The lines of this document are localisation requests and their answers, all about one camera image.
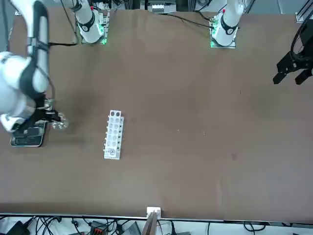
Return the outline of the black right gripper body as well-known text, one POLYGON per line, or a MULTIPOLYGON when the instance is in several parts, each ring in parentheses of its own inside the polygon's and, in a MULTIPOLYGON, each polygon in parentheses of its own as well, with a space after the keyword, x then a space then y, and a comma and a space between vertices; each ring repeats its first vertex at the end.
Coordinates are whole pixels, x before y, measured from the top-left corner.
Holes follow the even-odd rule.
POLYGON ((32 127, 38 121, 47 121, 46 111, 46 109, 36 109, 33 115, 18 127, 18 131, 24 131, 32 127))

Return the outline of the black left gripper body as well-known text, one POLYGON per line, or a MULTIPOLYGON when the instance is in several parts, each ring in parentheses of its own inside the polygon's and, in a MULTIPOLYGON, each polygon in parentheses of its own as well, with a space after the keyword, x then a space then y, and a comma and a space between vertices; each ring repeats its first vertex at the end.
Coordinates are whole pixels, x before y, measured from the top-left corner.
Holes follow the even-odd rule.
POLYGON ((302 47, 300 53, 312 53, 313 52, 313 20, 309 19, 300 32, 300 40, 302 47))

